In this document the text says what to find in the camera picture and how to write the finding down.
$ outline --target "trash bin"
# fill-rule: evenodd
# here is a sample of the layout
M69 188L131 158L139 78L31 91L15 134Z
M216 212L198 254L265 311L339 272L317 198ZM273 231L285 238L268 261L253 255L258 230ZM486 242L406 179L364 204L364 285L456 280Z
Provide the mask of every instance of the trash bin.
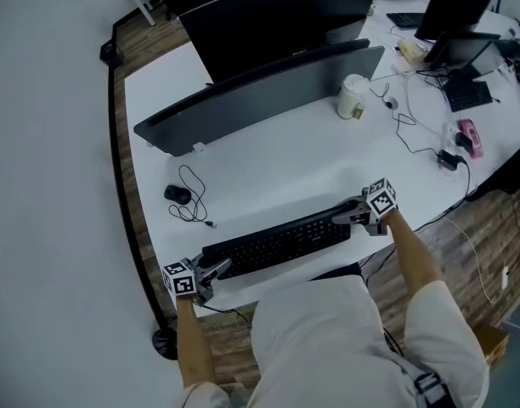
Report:
M101 46L101 49L99 50L99 59L114 70L122 65L123 56L121 50L111 39Z

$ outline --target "person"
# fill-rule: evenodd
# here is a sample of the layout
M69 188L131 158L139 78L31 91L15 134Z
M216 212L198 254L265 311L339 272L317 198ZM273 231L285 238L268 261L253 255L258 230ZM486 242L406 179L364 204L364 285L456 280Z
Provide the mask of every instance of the person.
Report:
M398 210L382 221L392 231L410 296L405 357L388 347L379 311L360 275L312 280L257 305L251 340L261 379L249 407L483 404L489 368L432 254ZM351 272L357 266L352 264ZM216 385L192 299L178 298L177 311L184 390L175 406L230 407L228 395Z

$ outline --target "pink object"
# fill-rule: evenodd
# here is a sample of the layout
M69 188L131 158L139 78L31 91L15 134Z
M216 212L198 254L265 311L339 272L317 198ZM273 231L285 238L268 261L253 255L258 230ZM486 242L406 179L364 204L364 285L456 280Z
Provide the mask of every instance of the pink object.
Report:
M472 140L473 149L470 153L470 157L472 159L483 157L483 146L481 145L481 139L479 138L479 133L476 130L473 121L471 119L461 119L457 124L458 129Z

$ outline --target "black keyboard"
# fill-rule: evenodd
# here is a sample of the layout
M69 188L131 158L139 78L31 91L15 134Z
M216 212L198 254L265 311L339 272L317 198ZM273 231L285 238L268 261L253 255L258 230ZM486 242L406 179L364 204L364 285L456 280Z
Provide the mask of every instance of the black keyboard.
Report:
M415 29L421 25L424 14L417 12L399 12L387 14L387 17L400 29Z
M492 96L486 82L449 81L445 84L444 91L453 112L492 103Z
M224 258L232 258L229 269L218 278L224 280L331 247L351 237L349 224L336 225L331 218L356 205L356 201L346 202L306 218L205 246L200 266L208 268Z

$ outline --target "white cup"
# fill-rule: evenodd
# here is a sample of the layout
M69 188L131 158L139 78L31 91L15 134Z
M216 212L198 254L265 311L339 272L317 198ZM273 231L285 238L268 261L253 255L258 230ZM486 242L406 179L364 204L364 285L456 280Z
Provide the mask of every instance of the white cup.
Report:
M345 77L337 103L337 115L343 119L360 119L365 110L365 94L370 88L370 81L358 74Z

